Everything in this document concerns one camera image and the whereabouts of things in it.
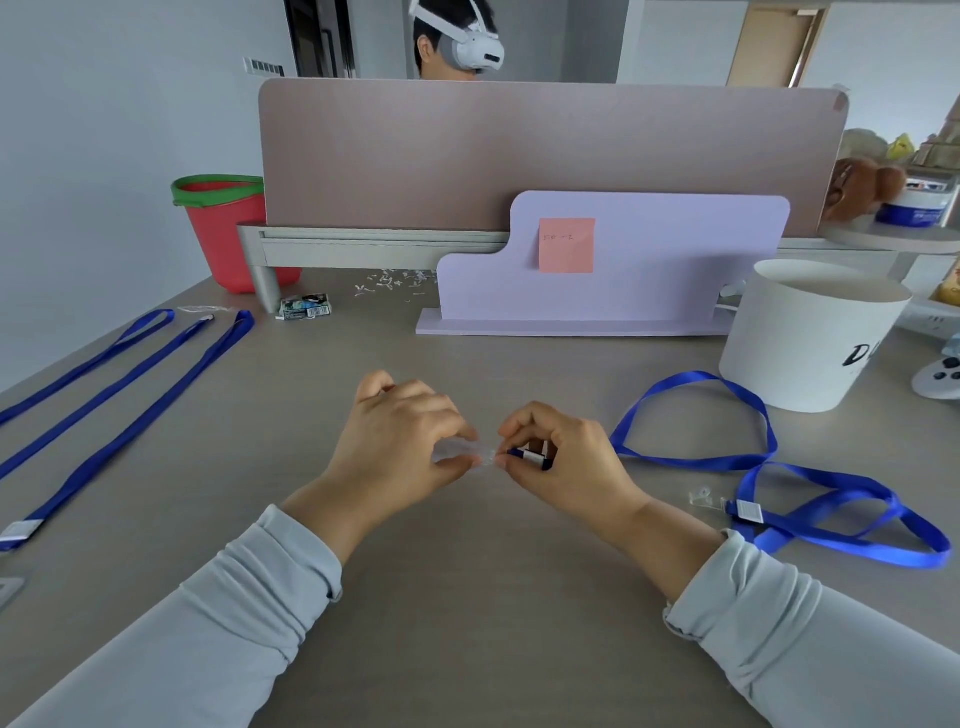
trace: wooden door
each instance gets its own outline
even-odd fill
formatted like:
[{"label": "wooden door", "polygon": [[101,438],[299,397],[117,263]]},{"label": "wooden door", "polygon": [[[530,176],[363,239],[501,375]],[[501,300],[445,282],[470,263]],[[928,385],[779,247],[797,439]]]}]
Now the wooden door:
[{"label": "wooden door", "polygon": [[818,11],[751,6],[743,22],[727,85],[798,85],[819,23]]}]

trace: black hair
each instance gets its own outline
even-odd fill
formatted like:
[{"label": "black hair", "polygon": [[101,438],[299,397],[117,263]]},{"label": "black hair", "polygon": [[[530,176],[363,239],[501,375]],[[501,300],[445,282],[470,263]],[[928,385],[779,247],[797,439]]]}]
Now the black hair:
[{"label": "black hair", "polygon": [[[474,0],[480,14],[483,15],[484,25],[491,33],[496,33],[496,25],[493,23],[493,8],[490,7],[489,0]],[[458,28],[468,28],[470,24],[477,19],[476,12],[470,0],[421,0],[420,5],[425,10],[429,10],[435,15],[439,15],[448,23],[452,23]],[[440,39],[444,36],[432,25],[427,25],[419,18],[414,19],[414,57],[417,59],[417,70],[423,70],[423,58],[420,56],[420,48],[417,41],[420,36],[427,36],[430,45],[434,50],[440,45]]]}]

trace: blue lanyard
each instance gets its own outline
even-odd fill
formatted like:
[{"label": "blue lanyard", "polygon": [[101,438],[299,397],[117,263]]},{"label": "blue lanyard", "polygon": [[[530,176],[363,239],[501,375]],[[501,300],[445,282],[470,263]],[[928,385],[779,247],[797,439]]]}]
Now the blue lanyard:
[{"label": "blue lanyard", "polygon": [[[131,336],[131,334],[134,334],[148,326],[157,318],[156,314],[164,314],[164,319],[161,324],[151,329],[141,331],[132,339],[127,338],[128,336]],[[28,400],[24,400],[24,402],[21,402],[20,404],[0,413],[0,423],[8,422],[17,414],[26,412],[28,409],[36,406],[41,401],[55,394],[72,381],[75,381],[81,376],[91,372],[104,362],[109,361],[118,353],[129,349],[136,343],[143,341],[143,339],[147,338],[147,336],[156,333],[157,330],[167,326],[171,321],[173,321],[173,316],[173,311],[155,311],[152,314],[148,314],[147,316],[139,319],[103,353],[93,357],[89,361],[85,362],[85,364],[81,364],[69,374],[61,377],[54,382],[54,384],[41,390]],[[0,478],[11,473],[23,462],[26,462],[27,459],[57,439],[57,437],[59,437],[69,427],[79,422],[83,417],[99,407],[105,401],[109,400],[132,382],[149,372],[154,368],[154,366],[163,361],[163,359],[169,356],[172,352],[179,349],[181,346],[183,346],[183,344],[196,336],[212,320],[212,316],[203,317],[193,326],[180,333],[159,352],[145,359],[139,365],[134,367],[126,376],[111,384],[92,400],[88,401],[83,407],[41,435],[36,441],[14,455],[6,463],[0,465]],[[31,539],[34,533],[36,533],[36,531],[43,525],[45,521],[54,516],[61,509],[61,507],[63,507],[63,505],[65,505],[73,496],[79,493],[91,480],[93,480],[93,478],[99,474],[99,472],[107,465],[107,463],[110,462],[110,460],[113,459],[114,456],[116,456],[118,452],[143,434],[143,432],[150,425],[152,425],[160,417],[160,415],[162,415],[170,407],[170,405],[173,404],[180,397],[180,395],[183,394],[183,392],[186,391],[187,387],[189,387],[198,376],[200,376],[207,368],[213,365],[221,356],[227,353],[237,342],[240,341],[240,339],[246,336],[247,333],[249,333],[253,328],[253,324],[254,319],[252,314],[249,311],[240,311],[237,314],[233,325],[227,330],[226,333],[224,333],[223,336],[220,337],[215,344],[213,344],[213,346],[206,350],[206,353],[201,360],[197,362],[197,364],[189,372],[187,372],[186,375],[180,379],[180,381],[167,390],[167,392],[159,400],[154,402],[146,412],[140,415],[132,423],[132,425],[121,432],[116,438],[113,439],[112,442],[87,458],[87,460],[76,471],[74,471],[70,477],[67,478],[63,486],[46,503],[37,508],[23,521],[13,523],[3,533],[0,533],[0,551],[13,551],[27,543],[27,541]],[[24,404],[27,402],[30,404],[29,406],[25,407]],[[16,411],[16,414],[12,415],[11,417],[7,417],[6,419],[2,419],[5,415],[12,411]]]},{"label": "blue lanyard", "polygon": [[[32,395],[31,397],[28,397],[22,401],[20,404],[15,404],[13,407],[9,407],[8,409],[0,412],[0,426],[5,425],[10,420],[19,417],[24,412],[33,409],[42,401],[49,400],[61,389],[77,381],[77,379],[79,379],[81,376],[89,374],[101,364],[106,364],[115,356],[125,352],[130,347],[136,346],[149,336],[153,336],[162,328],[169,326],[173,323],[174,316],[176,315],[177,314],[171,309],[162,308],[158,311],[151,311],[145,316],[141,316],[132,323],[130,328],[120,334],[120,338],[118,338],[116,341],[110,344],[109,347],[98,353],[92,359],[85,361],[78,367],[75,367],[60,377],[53,384],[47,385],[35,395]],[[151,328],[147,328],[157,319],[160,321],[159,324],[156,324]]]},{"label": "blue lanyard", "polygon": [[[767,425],[767,446],[765,452],[726,455],[711,457],[704,460],[687,460],[680,458],[650,457],[641,455],[626,447],[625,443],[630,429],[633,426],[636,413],[640,405],[651,397],[667,392],[677,387],[702,381],[719,381],[733,393],[740,401],[756,410]],[[733,527],[743,535],[748,542],[767,553],[773,554],[799,538],[812,544],[832,548],[836,551],[862,556],[886,564],[908,567],[911,569],[936,569],[943,566],[950,556],[950,541],[944,533],[926,519],[921,518],[910,510],[897,497],[897,494],[886,486],[869,477],[848,473],[829,473],[812,468],[802,468],[796,465],[774,462],[779,444],[770,424],[770,416],[763,400],[748,389],[731,381],[708,374],[707,372],[685,372],[671,376],[652,386],[643,397],[627,412],[623,420],[610,438],[613,449],[617,454],[626,457],[637,457],[652,463],[658,463],[672,468],[686,468],[694,471],[708,471],[713,473],[731,473],[746,471],[736,490],[736,500],[728,501],[726,510],[733,518]],[[794,475],[798,475],[812,483],[828,488],[829,492],[818,496],[809,503],[792,511],[786,516],[771,513],[754,506],[749,509],[746,505],[756,504],[757,478],[766,466],[783,468]],[[817,524],[834,514],[846,503],[857,500],[881,500],[886,505],[886,511],[876,521],[860,533],[846,536],[833,531],[818,528]],[[896,548],[866,541],[864,537],[876,531],[885,523],[899,520],[929,549],[929,552],[912,551],[905,548]],[[766,530],[758,533],[756,522],[767,526]]]}]

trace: white cylindrical container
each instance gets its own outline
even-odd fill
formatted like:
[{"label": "white cylindrical container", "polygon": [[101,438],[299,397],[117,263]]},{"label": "white cylindrical container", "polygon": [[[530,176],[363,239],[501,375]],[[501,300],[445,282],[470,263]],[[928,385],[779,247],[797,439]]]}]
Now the white cylindrical container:
[{"label": "white cylindrical container", "polygon": [[932,228],[950,204],[949,192],[904,189],[897,199],[880,208],[876,221],[902,228]]},{"label": "white cylindrical container", "polygon": [[827,412],[910,303],[905,286],[839,265],[763,260],[754,266],[720,359],[720,374],[767,404]]}]

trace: finger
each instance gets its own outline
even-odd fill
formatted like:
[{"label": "finger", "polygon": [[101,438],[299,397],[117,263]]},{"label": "finger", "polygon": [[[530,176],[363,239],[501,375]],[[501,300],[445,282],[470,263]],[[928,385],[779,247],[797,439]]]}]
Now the finger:
[{"label": "finger", "polygon": [[394,400],[409,400],[411,397],[417,397],[418,395],[435,394],[437,393],[419,379],[413,379],[412,381],[405,381],[394,387],[390,392],[390,397]]},{"label": "finger", "polygon": [[357,387],[357,396],[354,403],[359,404],[362,401],[372,400],[381,392],[391,389],[393,386],[394,378],[383,370],[371,372],[363,377],[360,386]]},{"label": "finger", "polygon": [[426,414],[427,412],[440,412],[448,409],[451,412],[460,414],[457,405],[447,395],[416,395],[408,397],[403,401],[404,405],[417,414]]},{"label": "finger", "polygon": [[422,415],[422,419],[434,444],[447,437],[462,437],[471,442],[480,439],[473,425],[467,422],[459,412],[449,409],[428,412]]},{"label": "finger", "polygon": [[[557,411],[549,404],[532,401],[526,406],[520,407],[514,414],[508,417],[497,431],[501,437],[509,438],[527,425],[538,425],[550,433],[557,433],[562,436],[564,426],[569,419],[565,414]],[[562,444],[556,437],[552,436],[541,439],[553,440],[557,445]]]},{"label": "finger", "polygon": [[477,455],[457,455],[434,463],[434,487],[439,490],[454,483],[483,462]]},{"label": "finger", "polygon": [[512,455],[497,455],[494,462],[497,468],[507,472],[507,475],[526,491],[534,494],[538,498],[547,500],[543,494],[547,494],[550,482],[553,477],[551,472],[545,473],[531,463],[528,463],[522,457],[513,457]]},{"label": "finger", "polygon": [[553,433],[544,427],[539,425],[527,425],[518,430],[512,437],[504,439],[496,451],[506,452],[510,448],[522,448],[527,444],[530,444],[530,449],[533,449],[533,445],[539,442],[540,450],[538,452],[543,453],[543,442],[550,441],[552,437]]}]

